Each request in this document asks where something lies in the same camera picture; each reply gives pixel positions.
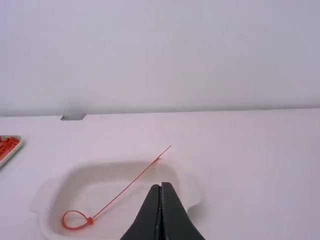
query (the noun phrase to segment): white plastic tray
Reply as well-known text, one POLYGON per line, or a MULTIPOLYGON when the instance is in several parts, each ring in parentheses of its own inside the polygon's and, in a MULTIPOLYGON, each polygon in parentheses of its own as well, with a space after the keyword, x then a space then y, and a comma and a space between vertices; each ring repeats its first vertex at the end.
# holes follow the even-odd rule
POLYGON ((19 139, 19 143, 2 159, 0 160, 0 168, 18 151, 19 148, 23 145, 24 141, 21 136, 19 135, 1 135, 2 140, 9 137, 15 137, 19 139))
MULTIPOLYGON (((200 203, 197 179, 176 162, 161 158, 123 195, 80 230, 64 229, 61 217, 79 210, 93 217, 126 187, 153 158, 108 159, 77 166, 62 177, 47 181, 37 192, 30 209, 39 214, 40 228, 49 240, 119 240, 131 226, 153 184, 170 182, 186 211, 200 203)), ((80 215, 66 218, 70 226, 83 224, 80 215)))

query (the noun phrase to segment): red object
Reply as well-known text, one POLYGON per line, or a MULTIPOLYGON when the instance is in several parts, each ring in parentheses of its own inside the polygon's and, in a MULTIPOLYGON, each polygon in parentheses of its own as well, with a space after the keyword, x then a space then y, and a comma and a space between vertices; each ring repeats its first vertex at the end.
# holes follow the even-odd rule
POLYGON ((66 212, 63 214, 62 218, 61 218, 61 224, 62 224, 62 226, 63 226, 64 228, 66 228, 66 229, 69 229, 69 230, 79 230, 79 229, 82 229, 82 228, 84 228, 84 227, 86 227, 86 226, 88 226, 88 225, 93 224, 93 223, 94 223, 94 218, 95 218, 96 216, 98 216, 103 210, 105 210, 110 204, 112 204, 121 194, 123 194, 124 191, 127 190, 142 174, 144 174, 145 171, 147 171, 148 168, 150 168, 151 165, 154 164, 154 163, 162 156, 162 154, 164 154, 170 147, 171 147, 171 144, 170 144, 170 145, 166 148, 166 150, 164 150, 155 160, 153 160, 153 161, 149 164, 149 166, 147 166, 128 186, 126 186, 117 196, 115 196, 107 205, 105 205, 105 206, 104 206, 100 211, 98 211, 93 217, 86 217, 86 215, 84 215, 82 212, 80 212, 80 211, 78 211, 78 210, 69 210, 69 211, 66 211, 66 212), (74 227, 73 227, 73 226, 68 226, 68 225, 66 224, 65 217, 66 217, 66 215, 67 215, 68 213, 70 213, 70 212, 74 212, 74 213, 78 213, 78 214, 82 215, 82 216, 85 218, 86 223, 83 224, 83 225, 80 225, 80 226, 74 226, 74 227))
POLYGON ((5 158, 5 156, 10 153, 12 149, 19 143, 19 139, 14 136, 6 137, 5 139, 1 139, 0 137, 0 161, 5 158))

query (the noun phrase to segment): red cable tie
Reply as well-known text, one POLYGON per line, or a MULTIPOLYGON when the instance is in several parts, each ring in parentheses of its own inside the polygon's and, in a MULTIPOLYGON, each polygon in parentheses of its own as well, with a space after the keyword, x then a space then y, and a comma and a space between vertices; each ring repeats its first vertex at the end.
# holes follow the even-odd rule
POLYGON ((91 225, 94 223, 94 218, 96 216, 98 216, 103 210, 105 210, 110 204, 112 204, 121 194, 123 194, 138 178, 141 177, 142 174, 145 173, 145 171, 147 171, 151 165, 153 165, 161 156, 162 154, 164 154, 169 148, 171 147, 171 144, 155 159, 153 160, 149 166, 147 166, 128 186, 126 186, 120 193, 118 193, 117 196, 115 196, 107 205, 105 205, 100 211, 98 211, 93 217, 86 217, 86 215, 84 215, 82 212, 78 211, 78 210, 68 210, 66 211, 63 215, 62 215, 62 218, 61 218, 61 224, 62 226, 65 228, 65 229, 69 229, 69 230, 79 230, 79 229, 82 229, 88 225, 91 225), (68 226, 66 224, 66 221, 65 221, 65 217, 68 213, 78 213, 80 215, 82 215, 85 220, 86 220, 86 223, 80 225, 80 226, 68 226))

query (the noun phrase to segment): white tabletop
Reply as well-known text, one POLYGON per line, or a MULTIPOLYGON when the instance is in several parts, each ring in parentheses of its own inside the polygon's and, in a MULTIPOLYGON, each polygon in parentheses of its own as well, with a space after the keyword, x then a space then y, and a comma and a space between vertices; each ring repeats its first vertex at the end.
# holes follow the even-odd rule
POLYGON ((79 162, 153 154, 198 176, 190 211, 210 240, 320 239, 320 109, 2 117, 24 147, 0 169, 1 239, 45 239, 29 203, 79 162))

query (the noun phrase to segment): white wall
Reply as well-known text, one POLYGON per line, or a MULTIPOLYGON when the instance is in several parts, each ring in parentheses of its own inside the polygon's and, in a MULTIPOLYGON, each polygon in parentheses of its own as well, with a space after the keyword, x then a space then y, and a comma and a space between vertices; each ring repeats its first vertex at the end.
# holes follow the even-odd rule
POLYGON ((1 0, 0 116, 320 106, 319 0, 1 0))

